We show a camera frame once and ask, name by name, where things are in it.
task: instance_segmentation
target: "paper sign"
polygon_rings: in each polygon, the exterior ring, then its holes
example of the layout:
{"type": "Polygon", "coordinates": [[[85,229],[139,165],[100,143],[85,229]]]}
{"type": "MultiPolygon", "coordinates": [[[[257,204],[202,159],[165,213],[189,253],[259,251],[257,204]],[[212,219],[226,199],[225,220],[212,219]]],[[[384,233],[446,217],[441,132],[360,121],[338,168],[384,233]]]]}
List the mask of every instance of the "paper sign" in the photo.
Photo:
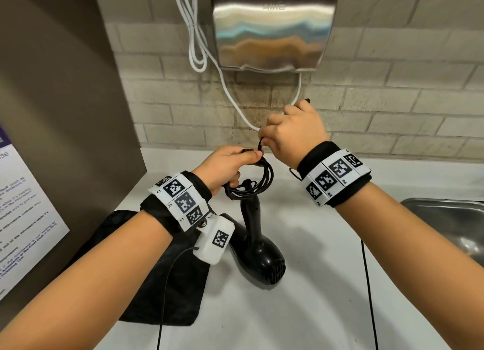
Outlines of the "paper sign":
{"type": "Polygon", "coordinates": [[[0,300],[68,231],[0,128],[0,300]]]}

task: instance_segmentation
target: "brick wall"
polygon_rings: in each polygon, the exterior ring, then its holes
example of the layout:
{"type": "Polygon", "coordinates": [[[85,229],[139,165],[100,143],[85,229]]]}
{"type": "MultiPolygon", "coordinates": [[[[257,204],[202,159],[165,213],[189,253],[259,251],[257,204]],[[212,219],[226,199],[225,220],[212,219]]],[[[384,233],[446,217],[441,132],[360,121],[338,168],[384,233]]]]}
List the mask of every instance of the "brick wall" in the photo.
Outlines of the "brick wall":
{"type": "MultiPolygon", "coordinates": [[[[209,27],[209,0],[200,17],[209,27]]],[[[142,146],[255,146],[211,68],[194,72],[175,0],[98,0],[142,146]]],[[[484,160],[484,0],[339,0],[329,47],[301,98],[362,156],[484,160]]],[[[226,73],[261,126],[295,74],[226,73]]]]}

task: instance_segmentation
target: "black fabric pouch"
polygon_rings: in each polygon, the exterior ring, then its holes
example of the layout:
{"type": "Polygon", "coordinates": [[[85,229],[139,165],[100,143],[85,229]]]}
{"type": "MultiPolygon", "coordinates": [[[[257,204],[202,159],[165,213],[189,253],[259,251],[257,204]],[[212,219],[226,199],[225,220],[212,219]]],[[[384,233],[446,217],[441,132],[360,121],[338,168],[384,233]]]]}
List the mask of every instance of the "black fabric pouch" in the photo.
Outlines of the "black fabric pouch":
{"type": "MultiPolygon", "coordinates": [[[[79,249],[67,267],[136,214],[136,211],[128,210],[118,210],[110,214],[92,237],[79,249]]],[[[181,251],[196,243],[199,236],[199,232],[196,232],[189,236],[177,234],[173,238],[119,318],[120,321],[160,324],[160,311],[168,269],[181,251]]],[[[195,322],[200,310],[209,268],[208,263],[199,260],[192,252],[185,252],[178,258],[166,285],[164,325],[190,326],[195,322]]]]}

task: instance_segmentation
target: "hand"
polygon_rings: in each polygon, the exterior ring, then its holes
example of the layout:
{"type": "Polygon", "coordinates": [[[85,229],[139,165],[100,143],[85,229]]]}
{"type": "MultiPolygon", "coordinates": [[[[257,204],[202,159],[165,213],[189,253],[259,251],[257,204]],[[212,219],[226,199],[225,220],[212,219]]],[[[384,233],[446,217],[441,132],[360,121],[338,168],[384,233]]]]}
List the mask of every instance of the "hand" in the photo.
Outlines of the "hand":
{"type": "Polygon", "coordinates": [[[329,137],[319,114],[305,100],[286,106],[284,114],[271,114],[259,130],[263,146],[287,166],[297,169],[300,161],[329,137]]]}
{"type": "Polygon", "coordinates": [[[240,146],[221,146],[193,170],[209,188],[212,196],[220,192],[222,186],[230,182],[230,187],[239,185],[239,168],[246,164],[257,163],[262,151],[246,151],[240,146]]]}

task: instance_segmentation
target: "white cable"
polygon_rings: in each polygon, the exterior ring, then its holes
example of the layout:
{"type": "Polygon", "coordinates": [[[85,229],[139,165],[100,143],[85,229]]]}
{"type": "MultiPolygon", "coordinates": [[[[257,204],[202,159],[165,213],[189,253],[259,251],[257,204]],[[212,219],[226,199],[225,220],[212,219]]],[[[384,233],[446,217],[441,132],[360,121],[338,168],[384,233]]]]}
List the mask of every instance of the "white cable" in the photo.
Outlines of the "white cable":
{"type": "MultiPolygon", "coordinates": [[[[188,28],[188,42],[189,42],[188,59],[190,60],[190,65],[193,67],[193,69],[196,72],[202,73],[207,69],[207,65],[208,65],[207,57],[210,58],[218,70],[218,73],[220,75],[220,81],[222,83],[222,88],[224,89],[228,100],[232,103],[234,108],[237,110],[239,115],[242,117],[243,121],[254,131],[258,131],[259,128],[252,125],[251,122],[249,122],[249,120],[245,118],[245,115],[242,113],[241,109],[239,108],[235,100],[232,98],[230,93],[228,92],[227,85],[225,84],[224,74],[222,73],[222,70],[220,69],[217,63],[217,60],[210,53],[208,49],[207,37],[205,36],[202,28],[198,24],[198,0],[192,0],[191,4],[189,0],[183,0],[183,1],[175,0],[175,1],[177,2],[177,6],[180,11],[180,14],[188,28]],[[197,58],[197,52],[195,51],[195,42],[197,42],[197,45],[200,48],[202,59],[197,58]]],[[[297,90],[296,97],[291,103],[292,105],[294,105],[294,103],[298,100],[300,90],[301,90],[301,74],[299,74],[298,90],[297,90]]]]}

